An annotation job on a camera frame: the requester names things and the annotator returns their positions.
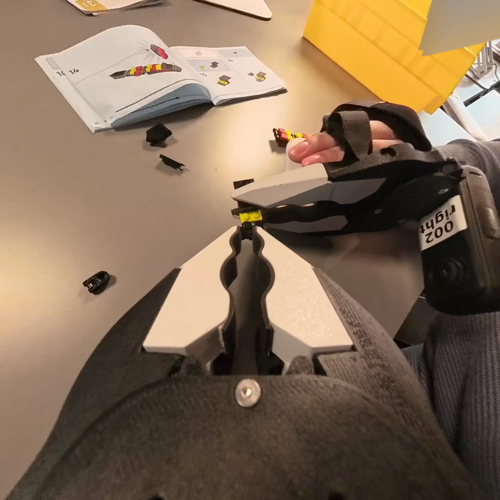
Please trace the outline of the person's right hand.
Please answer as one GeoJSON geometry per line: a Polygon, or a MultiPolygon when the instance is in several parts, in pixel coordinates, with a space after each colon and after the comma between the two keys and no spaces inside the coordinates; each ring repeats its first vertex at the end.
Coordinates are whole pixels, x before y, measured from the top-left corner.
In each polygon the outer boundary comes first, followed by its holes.
{"type": "MultiPolygon", "coordinates": [[[[373,151],[402,143],[393,130],[381,121],[370,121],[370,129],[373,151]]],[[[291,147],[288,152],[289,159],[302,167],[338,162],[344,155],[344,149],[327,132],[310,136],[291,147]]]]}

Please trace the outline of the yellow plastic bin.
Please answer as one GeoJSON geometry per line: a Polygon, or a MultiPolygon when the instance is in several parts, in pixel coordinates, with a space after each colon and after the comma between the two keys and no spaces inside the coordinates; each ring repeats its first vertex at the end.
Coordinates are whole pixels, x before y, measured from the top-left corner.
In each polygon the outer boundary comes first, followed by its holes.
{"type": "Polygon", "coordinates": [[[423,55],[431,1],[313,1],[303,37],[383,102],[434,113],[485,43],[423,55]]]}

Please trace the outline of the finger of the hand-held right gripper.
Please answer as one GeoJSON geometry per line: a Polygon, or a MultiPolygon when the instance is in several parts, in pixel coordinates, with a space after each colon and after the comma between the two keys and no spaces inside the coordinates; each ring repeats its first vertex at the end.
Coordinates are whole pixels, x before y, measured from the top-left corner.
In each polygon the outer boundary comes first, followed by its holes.
{"type": "Polygon", "coordinates": [[[331,182],[324,165],[314,164],[282,172],[232,191],[231,198],[261,208],[304,206],[320,201],[356,203],[375,193],[385,178],[331,182]]]}
{"type": "Polygon", "coordinates": [[[334,232],[348,224],[345,210],[338,203],[283,204],[261,208],[261,216],[266,229],[298,234],[334,232]]]}

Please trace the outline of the black lego slope piece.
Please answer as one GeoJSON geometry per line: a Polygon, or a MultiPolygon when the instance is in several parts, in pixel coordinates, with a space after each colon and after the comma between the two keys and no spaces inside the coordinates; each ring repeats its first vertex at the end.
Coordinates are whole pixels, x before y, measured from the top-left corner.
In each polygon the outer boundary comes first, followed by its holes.
{"type": "Polygon", "coordinates": [[[152,147],[161,147],[172,136],[172,131],[162,123],[156,123],[146,131],[146,142],[152,147]]]}

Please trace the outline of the closed instruction booklet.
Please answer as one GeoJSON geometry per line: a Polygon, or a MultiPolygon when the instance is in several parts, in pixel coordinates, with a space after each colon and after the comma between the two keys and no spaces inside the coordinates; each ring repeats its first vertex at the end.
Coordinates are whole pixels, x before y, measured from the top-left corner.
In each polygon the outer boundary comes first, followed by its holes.
{"type": "Polygon", "coordinates": [[[150,7],[163,1],[66,1],[86,16],[98,16],[111,11],[150,7]]]}

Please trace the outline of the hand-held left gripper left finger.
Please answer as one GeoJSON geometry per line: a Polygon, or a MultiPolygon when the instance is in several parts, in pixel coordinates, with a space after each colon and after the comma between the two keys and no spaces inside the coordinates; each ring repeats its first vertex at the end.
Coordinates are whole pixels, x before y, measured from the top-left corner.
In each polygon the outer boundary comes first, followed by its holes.
{"type": "Polygon", "coordinates": [[[142,346],[210,365],[234,353],[235,307],[229,290],[237,277],[240,227],[234,226],[180,268],[142,346]]]}

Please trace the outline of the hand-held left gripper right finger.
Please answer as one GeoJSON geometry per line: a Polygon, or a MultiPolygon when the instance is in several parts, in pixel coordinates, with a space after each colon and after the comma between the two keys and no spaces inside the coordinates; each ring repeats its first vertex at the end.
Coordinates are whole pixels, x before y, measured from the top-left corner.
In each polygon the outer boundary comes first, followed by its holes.
{"type": "Polygon", "coordinates": [[[271,272],[264,295],[271,352],[281,361],[293,361],[350,350],[353,341],[314,267],[263,228],[254,228],[254,242],[271,272]]]}

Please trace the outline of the open instruction booklet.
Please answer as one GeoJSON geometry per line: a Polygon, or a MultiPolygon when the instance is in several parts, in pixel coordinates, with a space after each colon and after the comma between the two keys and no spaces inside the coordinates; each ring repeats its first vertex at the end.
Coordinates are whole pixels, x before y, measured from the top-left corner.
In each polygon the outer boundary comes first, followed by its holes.
{"type": "Polygon", "coordinates": [[[107,29],[35,62],[92,133],[201,104],[287,92],[247,47],[168,47],[141,26],[107,29]]]}

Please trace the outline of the red yellow black lego assembly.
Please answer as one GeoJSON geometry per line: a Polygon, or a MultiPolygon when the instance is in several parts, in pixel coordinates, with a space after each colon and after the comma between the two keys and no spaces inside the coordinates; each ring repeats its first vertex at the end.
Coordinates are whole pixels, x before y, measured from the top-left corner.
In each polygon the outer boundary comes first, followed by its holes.
{"type": "Polygon", "coordinates": [[[273,128],[273,139],[277,147],[285,148],[293,140],[305,140],[311,137],[310,134],[293,133],[285,128],[273,128]]]}

